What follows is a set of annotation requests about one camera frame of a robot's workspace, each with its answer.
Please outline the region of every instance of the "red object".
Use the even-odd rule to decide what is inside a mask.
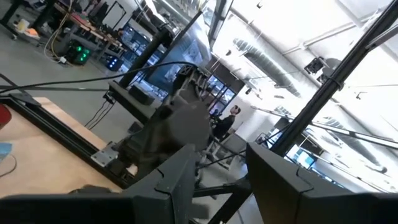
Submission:
[[[4,105],[0,105],[0,129],[2,129],[8,122],[10,122],[12,116],[10,111]]]

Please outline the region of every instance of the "monitor screen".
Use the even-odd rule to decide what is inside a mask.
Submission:
[[[199,67],[211,58],[210,45],[203,15],[199,12],[172,42],[158,63],[191,62]],[[184,65],[166,65],[150,71],[146,81],[162,90],[171,92],[177,72]]]

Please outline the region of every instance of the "blue object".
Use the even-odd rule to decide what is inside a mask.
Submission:
[[[12,150],[12,144],[0,142],[0,162],[10,154]]]

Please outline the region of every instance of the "man in black shirt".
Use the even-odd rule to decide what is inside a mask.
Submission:
[[[241,109],[235,105],[230,109],[229,112],[231,115],[221,120],[213,129],[214,137],[218,138],[220,141],[224,139],[225,134],[232,127],[232,124],[234,124],[235,116],[241,112]]]

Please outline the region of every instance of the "concrete floor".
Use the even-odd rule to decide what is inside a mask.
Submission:
[[[3,10],[4,8],[0,10],[0,17],[2,17]],[[90,61],[84,67],[62,67],[47,59],[43,54],[42,47],[34,47],[32,44],[21,40],[11,40],[10,33],[2,26],[0,26],[0,73],[18,85],[114,75],[94,61]],[[6,82],[0,80],[0,85],[6,85]],[[57,86],[108,87],[107,82],[104,81]],[[29,93],[33,96],[49,98],[82,124],[91,119],[104,101],[102,99],[103,93],[100,92],[29,91]],[[105,141],[117,141],[126,135],[126,130],[135,120],[122,106],[116,104],[102,122],[93,129],[93,132]],[[206,168],[203,183],[207,187],[222,185],[226,182],[233,182],[246,172],[246,167],[238,162],[234,163],[230,171],[219,165],[213,165]],[[228,195],[220,195],[217,200],[203,197],[195,198],[194,201],[208,205],[212,217],[226,199],[228,199]],[[199,222],[207,223],[207,220],[199,220]],[[255,198],[250,197],[228,223],[262,223]]]

